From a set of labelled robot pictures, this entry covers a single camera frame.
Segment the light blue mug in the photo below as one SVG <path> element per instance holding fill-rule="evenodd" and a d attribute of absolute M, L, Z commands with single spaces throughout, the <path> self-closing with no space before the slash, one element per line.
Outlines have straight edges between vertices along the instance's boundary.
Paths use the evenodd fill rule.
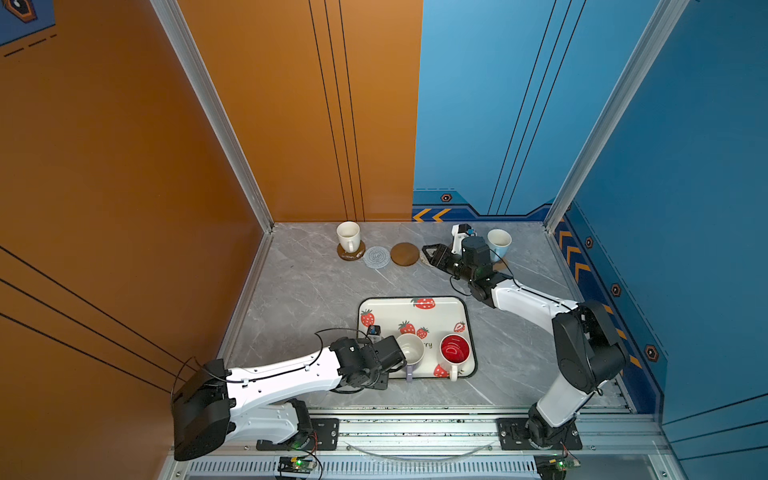
<path fill-rule="evenodd" d="M 512 243 L 512 237 L 509 232 L 503 229 L 492 229 L 487 233 L 486 241 L 491 251 L 491 261 L 498 263 L 506 256 Z"/>

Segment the light wooden round coaster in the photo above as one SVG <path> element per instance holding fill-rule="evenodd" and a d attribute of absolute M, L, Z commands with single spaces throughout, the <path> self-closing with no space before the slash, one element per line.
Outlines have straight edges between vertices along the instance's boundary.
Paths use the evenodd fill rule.
<path fill-rule="evenodd" d="M 409 242 L 401 242 L 390 250 L 391 260 L 398 266 L 408 267 L 416 264 L 420 260 L 420 249 Z"/>

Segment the light blue rope coaster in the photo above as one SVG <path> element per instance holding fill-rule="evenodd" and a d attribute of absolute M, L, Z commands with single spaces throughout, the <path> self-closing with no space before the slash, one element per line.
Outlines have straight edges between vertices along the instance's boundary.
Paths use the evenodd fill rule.
<path fill-rule="evenodd" d="M 371 269 L 382 269 L 391 261 L 390 252 L 385 247 L 372 246 L 366 249 L 363 261 L 365 265 Z"/>

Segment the dark glossy wooden coaster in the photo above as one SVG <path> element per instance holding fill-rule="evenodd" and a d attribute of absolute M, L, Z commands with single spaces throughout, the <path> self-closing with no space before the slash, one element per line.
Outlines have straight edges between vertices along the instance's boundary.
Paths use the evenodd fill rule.
<path fill-rule="evenodd" d="M 366 252 L 366 244 L 360 241 L 358 249 L 354 252 L 347 252 L 341 244 L 337 245 L 337 255 L 344 261 L 356 261 L 363 258 Z"/>

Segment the white mug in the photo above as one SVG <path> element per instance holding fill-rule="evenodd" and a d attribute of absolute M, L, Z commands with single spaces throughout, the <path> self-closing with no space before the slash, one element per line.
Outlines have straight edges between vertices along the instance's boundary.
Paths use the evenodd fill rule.
<path fill-rule="evenodd" d="M 339 246 L 348 254 L 356 253 L 361 245 L 360 225 L 353 221 L 340 223 L 336 228 Z"/>

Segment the paw shaped brown coaster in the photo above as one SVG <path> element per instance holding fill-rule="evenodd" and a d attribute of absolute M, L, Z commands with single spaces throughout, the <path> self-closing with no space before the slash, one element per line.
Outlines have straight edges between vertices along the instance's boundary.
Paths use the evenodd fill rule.
<path fill-rule="evenodd" d="M 503 261 L 497 261 L 493 265 L 493 269 L 495 271 L 497 271 L 497 272 L 502 272 L 502 273 L 505 273 L 505 274 L 510 274 L 510 270 L 509 270 L 508 266 Z"/>

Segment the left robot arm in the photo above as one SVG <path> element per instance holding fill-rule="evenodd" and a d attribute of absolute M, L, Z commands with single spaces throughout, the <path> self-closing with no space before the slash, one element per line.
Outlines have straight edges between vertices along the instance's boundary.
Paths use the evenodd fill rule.
<path fill-rule="evenodd" d="M 258 367 L 209 361 L 171 393 L 173 456 L 195 460 L 234 439 L 301 447 L 313 436 L 301 396 L 384 390 L 390 374 L 405 364 L 394 336 L 378 341 L 342 336 L 306 356 Z"/>

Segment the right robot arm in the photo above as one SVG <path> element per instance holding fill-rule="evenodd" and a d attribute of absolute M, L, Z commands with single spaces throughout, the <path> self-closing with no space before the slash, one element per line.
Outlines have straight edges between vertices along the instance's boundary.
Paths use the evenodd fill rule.
<path fill-rule="evenodd" d="M 559 374 L 529 409 L 525 431 L 535 448 L 562 446 L 579 410 L 630 363 L 604 305 L 560 299 L 496 270 L 492 251 L 481 236 L 469 235 L 451 246 L 428 244 L 422 254 L 450 278 L 466 281 L 476 300 L 527 320 L 552 336 Z"/>

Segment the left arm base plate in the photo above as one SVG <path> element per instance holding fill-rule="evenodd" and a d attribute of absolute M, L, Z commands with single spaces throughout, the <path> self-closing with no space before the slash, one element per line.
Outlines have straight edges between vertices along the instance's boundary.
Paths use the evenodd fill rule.
<path fill-rule="evenodd" d="M 310 419 L 309 422 L 299 423 L 298 432 L 282 443 L 258 441 L 258 451 L 289 451 L 301 450 L 315 453 L 317 451 L 334 451 L 339 438 L 339 420 L 337 418 Z"/>

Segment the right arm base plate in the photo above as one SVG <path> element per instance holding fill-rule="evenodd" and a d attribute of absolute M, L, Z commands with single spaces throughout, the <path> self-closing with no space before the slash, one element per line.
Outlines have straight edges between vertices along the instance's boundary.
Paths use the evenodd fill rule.
<path fill-rule="evenodd" d="M 551 427 L 538 419 L 499 418 L 496 427 L 503 450 L 583 449 L 574 420 L 559 427 Z"/>

